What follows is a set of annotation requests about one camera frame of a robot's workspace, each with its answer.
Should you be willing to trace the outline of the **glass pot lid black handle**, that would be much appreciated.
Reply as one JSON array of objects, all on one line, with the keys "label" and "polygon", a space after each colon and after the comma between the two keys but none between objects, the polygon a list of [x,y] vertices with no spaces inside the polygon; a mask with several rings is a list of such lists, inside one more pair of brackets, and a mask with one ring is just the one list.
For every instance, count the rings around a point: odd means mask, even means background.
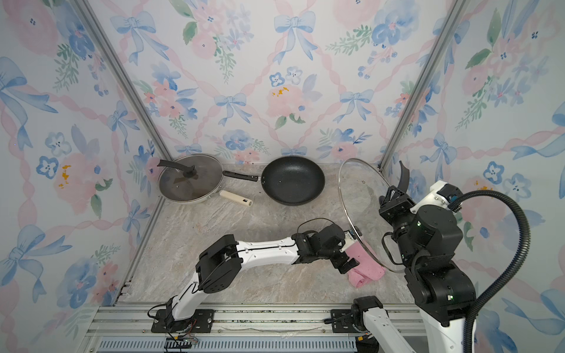
[{"label": "glass pot lid black handle", "polygon": [[338,198],[353,238],[369,259],[394,274],[403,273],[403,267],[393,263],[381,246],[384,234],[391,227],[378,215],[379,192],[390,186],[378,168],[359,158],[345,160],[338,169]]}]

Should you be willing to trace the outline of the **pink cloth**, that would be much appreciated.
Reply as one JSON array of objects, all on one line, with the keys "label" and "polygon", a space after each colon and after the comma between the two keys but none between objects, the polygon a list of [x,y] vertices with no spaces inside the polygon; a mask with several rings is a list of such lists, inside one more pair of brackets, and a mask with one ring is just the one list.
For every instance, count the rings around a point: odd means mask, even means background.
[{"label": "pink cloth", "polygon": [[356,267],[347,272],[348,280],[353,287],[360,288],[380,280],[385,275],[384,267],[375,262],[359,242],[351,245],[346,253],[359,262]]}]

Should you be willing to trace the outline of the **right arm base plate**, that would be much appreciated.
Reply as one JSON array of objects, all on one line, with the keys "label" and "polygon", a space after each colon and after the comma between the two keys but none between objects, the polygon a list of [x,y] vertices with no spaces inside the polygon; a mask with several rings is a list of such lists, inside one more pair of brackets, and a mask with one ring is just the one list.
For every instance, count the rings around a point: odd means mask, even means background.
[{"label": "right arm base plate", "polygon": [[351,310],[332,309],[330,320],[333,333],[363,334],[363,330],[354,324]]}]

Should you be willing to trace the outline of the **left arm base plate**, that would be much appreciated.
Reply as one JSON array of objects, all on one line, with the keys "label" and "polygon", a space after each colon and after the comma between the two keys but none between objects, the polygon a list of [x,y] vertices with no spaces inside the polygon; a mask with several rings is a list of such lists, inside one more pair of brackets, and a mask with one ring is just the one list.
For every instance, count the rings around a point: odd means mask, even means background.
[{"label": "left arm base plate", "polygon": [[189,319],[174,320],[166,309],[155,314],[151,333],[210,333],[216,311],[210,309],[196,310]]}]

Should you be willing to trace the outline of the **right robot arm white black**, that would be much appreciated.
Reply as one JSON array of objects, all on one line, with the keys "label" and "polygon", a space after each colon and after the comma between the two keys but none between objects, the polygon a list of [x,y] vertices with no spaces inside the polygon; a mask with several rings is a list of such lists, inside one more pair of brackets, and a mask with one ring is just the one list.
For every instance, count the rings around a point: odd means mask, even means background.
[{"label": "right robot arm white black", "polygon": [[453,260],[463,232],[448,206],[462,195],[437,182],[419,203],[396,186],[379,198],[379,214],[392,227],[387,236],[400,253],[396,264],[403,267],[432,352],[462,352],[464,323],[476,300],[471,279]]}]

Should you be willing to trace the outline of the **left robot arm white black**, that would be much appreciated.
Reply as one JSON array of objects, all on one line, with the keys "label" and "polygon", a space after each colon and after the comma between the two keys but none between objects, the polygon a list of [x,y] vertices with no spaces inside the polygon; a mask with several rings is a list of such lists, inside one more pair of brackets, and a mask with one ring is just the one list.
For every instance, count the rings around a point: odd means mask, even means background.
[{"label": "left robot arm white black", "polygon": [[247,269],[329,260],[340,274],[346,274],[359,265],[346,253],[353,244],[350,232],[337,224],[320,231],[295,232],[278,241],[246,242],[224,235],[200,254],[185,289],[167,301],[166,325],[191,319],[208,295],[226,290],[239,272]]}]

